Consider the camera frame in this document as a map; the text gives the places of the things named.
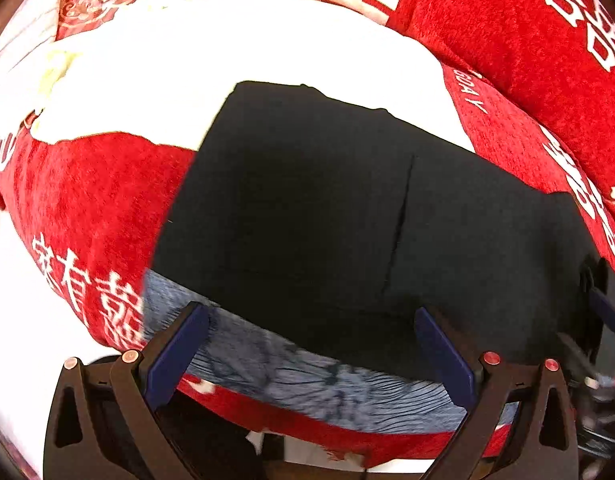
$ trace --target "floral pattern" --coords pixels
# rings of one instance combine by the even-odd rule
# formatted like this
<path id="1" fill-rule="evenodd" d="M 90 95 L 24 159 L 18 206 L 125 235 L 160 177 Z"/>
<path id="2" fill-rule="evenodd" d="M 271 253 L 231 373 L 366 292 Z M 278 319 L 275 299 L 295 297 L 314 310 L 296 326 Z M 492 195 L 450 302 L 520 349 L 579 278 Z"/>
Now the floral pattern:
<path id="1" fill-rule="evenodd" d="M 57 40 L 94 30 L 114 17 L 120 6 L 136 0 L 61 0 Z"/>

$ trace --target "floor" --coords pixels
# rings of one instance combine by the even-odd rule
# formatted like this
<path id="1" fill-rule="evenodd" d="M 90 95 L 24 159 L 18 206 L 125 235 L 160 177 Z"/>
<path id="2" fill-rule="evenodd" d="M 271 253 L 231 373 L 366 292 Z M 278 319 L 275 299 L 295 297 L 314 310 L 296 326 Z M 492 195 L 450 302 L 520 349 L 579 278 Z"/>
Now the floor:
<path id="1" fill-rule="evenodd" d="M 47 286 L 0 212 L 0 429 L 41 473 L 45 428 L 63 361 L 85 363 L 115 353 L 95 343 L 65 302 Z M 257 444 L 261 436 L 252 433 Z M 362 471 L 360 457 L 332 461 L 320 447 L 286 440 L 286 461 Z M 430 460 L 393 460 L 373 472 L 424 472 Z"/>

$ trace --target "screw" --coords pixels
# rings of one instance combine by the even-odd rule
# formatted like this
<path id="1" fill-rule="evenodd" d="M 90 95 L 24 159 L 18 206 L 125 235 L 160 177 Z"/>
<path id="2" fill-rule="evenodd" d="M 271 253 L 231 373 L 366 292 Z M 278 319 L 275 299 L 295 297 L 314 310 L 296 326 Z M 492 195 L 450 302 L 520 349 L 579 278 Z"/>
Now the screw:
<path id="1" fill-rule="evenodd" d="M 558 369 L 559 369 L 558 361 L 556 359 L 546 359 L 545 368 L 547 368 L 551 372 L 558 372 Z"/>
<path id="2" fill-rule="evenodd" d="M 498 355 L 496 352 L 485 352 L 483 354 L 483 361 L 485 361 L 489 365 L 496 366 L 498 364 L 501 364 L 501 356 Z"/>
<path id="3" fill-rule="evenodd" d="M 68 357 L 63 363 L 63 366 L 66 370 L 72 370 L 72 368 L 74 368 L 76 365 L 78 365 L 78 360 L 76 357 Z"/>
<path id="4" fill-rule="evenodd" d="M 121 359 L 123 359 L 123 362 L 127 364 L 133 363 L 138 358 L 139 358 L 139 353 L 136 350 L 128 350 L 121 357 Z"/>

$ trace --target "black fabric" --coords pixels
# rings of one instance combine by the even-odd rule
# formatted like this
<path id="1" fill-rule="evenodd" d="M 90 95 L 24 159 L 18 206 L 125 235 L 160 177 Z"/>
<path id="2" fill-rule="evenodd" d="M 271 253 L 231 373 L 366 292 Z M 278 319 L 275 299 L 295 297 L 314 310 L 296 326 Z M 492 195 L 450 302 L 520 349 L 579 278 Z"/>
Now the black fabric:
<path id="1" fill-rule="evenodd" d="M 602 260 L 603 267 L 607 272 L 607 290 L 605 293 L 607 298 L 615 304 L 615 272 L 609 266 L 607 261 Z M 615 334 L 608 333 L 607 327 L 604 327 L 603 338 L 599 346 L 599 352 L 596 358 L 596 366 L 601 373 L 609 376 L 615 375 Z"/>
<path id="2" fill-rule="evenodd" d="M 433 379 L 412 319 L 535 364 L 584 340 L 599 256 L 571 195 L 315 89 L 245 82 L 190 167 L 153 270 L 307 350 Z"/>
<path id="3" fill-rule="evenodd" d="M 177 391 L 156 410 L 159 428 L 188 469 L 201 480 L 265 480 L 249 431 Z"/>

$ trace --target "blue patterned fabric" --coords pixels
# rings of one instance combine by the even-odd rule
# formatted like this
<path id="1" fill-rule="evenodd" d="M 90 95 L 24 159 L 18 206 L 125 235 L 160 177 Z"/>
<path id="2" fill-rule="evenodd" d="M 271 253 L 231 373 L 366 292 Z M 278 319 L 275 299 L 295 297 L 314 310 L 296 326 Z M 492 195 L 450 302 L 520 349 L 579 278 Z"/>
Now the blue patterned fabric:
<path id="1" fill-rule="evenodd" d="M 210 306 L 210 336 L 188 373 L 273 406 L 347 430 L 384 434 L 454 431 L 465 410 L 442 384 L 408 382 L 303 350 L 149 270 L 144 336 L 169 326 L 190 302 Z M 506 406 L 501 423 L 511 421 Z"/>

